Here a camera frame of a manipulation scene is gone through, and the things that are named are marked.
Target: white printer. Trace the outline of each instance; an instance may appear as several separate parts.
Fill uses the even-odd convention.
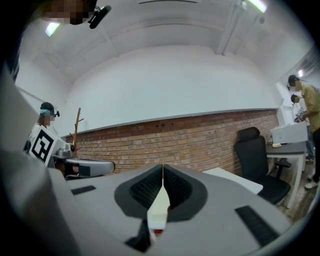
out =
[[[307,123],[305,121],[277,126],[271,130],[274,144],[296,143],[308,140]]]

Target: chair backrest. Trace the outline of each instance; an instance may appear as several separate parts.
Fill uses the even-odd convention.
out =
[[[238,142],[234,144],[242,168],[242,177],[258,182],[268,174],[266,141],[256,127],[239,130]]]

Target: floor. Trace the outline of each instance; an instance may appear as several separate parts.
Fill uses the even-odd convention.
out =
[[[291,188],[293,188],[295,184],[295,179],[296,179],[295,170],[297,168],[296,166],[297,161],[293,160],[291,161],[291,164],[292,164],[291,168],[283,169],[280,179],[288,182],[291,185]],[[308,175],[312,173],[314,168],[315,168],[314,163],[305,164],[305,170],[301,176],[300,185],[298,188],[298,192],[296,194],[293,207],[291,209],[287,209],[286,207],[291,195],[291,191],[280,203],[280,205],[277,205],[278,209],[282,213],[284,213],[292,221],[292,223],[295,223],[296,221],[300,220],[302,217],[306,216],[308,209],[310,207],[310,204],[316,195],[317,188],[313,188],[311,190],[305,190],[305,184],[308,183],[308,180],[307,180]],[[272,172],[271,175],[275,176],[276,172],[275,171]]]

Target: black office chair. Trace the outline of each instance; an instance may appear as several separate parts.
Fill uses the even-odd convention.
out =
[[[283,180],[268,174],[268,160],[266,152],[266,141],[260,136],[256,127],[239,130],[238,142],[234,145],[242,167],[242,177],[252,182],[263,185],[258,194],[272,204],[280,202],[290,190],[290,185]],[[275,165],[285,167],[281,161]]]

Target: yellow shirt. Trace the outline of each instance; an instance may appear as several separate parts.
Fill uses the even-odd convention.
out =
[[[308,112],[314,112],[315,115],[309,116],[312,132],[320,128],[320,94],[311,84],[301,81],[302,97]]]

